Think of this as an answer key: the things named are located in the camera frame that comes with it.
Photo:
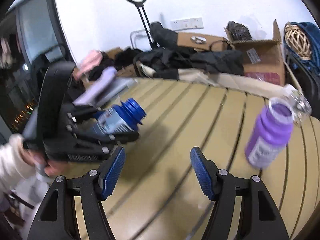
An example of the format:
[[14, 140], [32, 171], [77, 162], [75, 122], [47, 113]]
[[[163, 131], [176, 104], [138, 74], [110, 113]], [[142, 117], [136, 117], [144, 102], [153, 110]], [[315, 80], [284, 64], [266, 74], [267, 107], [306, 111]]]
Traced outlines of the person's left hand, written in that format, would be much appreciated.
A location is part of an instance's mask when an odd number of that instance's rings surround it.
[[63, 174], [68, 168], [68, 163], [64, 161], [46, 160], [42, 153], [30, 152], [35, 167], [42, 170], [47, 176], [53, 177]]

